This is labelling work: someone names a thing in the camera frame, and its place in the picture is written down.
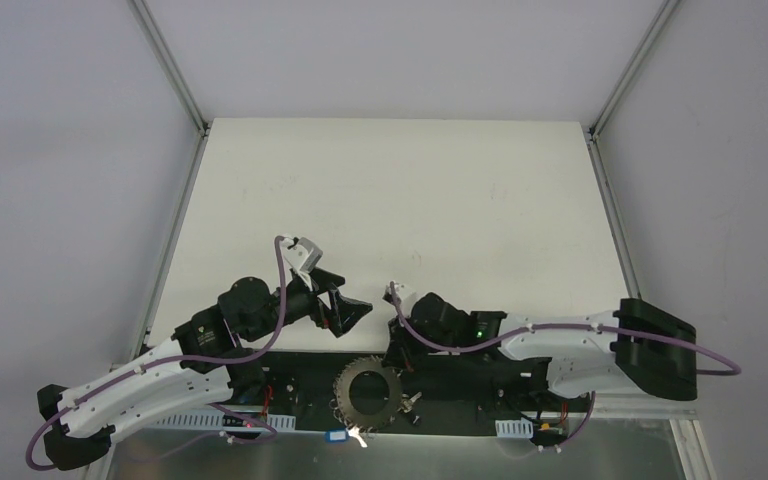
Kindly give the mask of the blue-headed key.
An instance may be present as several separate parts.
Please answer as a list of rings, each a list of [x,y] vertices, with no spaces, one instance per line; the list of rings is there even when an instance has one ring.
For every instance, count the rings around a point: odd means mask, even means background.
[[[357,426],[326,431],[324,438],[327,443],[336,444],[356,441],[361,448],[366,449],[368,447],[361,429]]]

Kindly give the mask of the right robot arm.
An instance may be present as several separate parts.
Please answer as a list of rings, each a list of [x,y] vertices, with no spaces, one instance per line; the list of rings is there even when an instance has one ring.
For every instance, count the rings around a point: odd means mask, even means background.
[[[615,310],[580,317],[534,317],[504,311],[465,312],[429,292],[388,287],[393,306],[388,356],[400,368],[422,355],[477,355],[492,361],[543,361],[527,384],[543,410],[590,392],[636,388],[650,396],[697,398],[695,328],[636,298]]]

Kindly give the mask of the metal disc with keyrings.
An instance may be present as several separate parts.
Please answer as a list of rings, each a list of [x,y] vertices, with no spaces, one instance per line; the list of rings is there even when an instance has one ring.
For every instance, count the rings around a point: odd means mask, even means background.
[[[422,423],[416,410],[421,392],[403,391],[400,373],[385,367],[379,356],[351,360],[333,383],[331,409],[346,428],[357,426],[363,435],[391,426],[401,416],[412,427]]]

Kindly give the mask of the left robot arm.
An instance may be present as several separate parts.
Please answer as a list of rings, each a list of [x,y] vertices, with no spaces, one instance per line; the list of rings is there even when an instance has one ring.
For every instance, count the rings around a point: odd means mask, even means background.
[[[33,439],[43,443],[46,467],[87,466],[178,411],[234,399],[253,404],[264,394],[266,376],[259,362],[264,352],[250,343],[273,339],[277,327],[304,318],[341,337],[372,311],[371,303],[340,293],[344,277],[316,268],[310,278],[292,274],[276,289],[257,277],[239,279],[216,304],[119,369],[79,387],[41,388],[45,424]]]

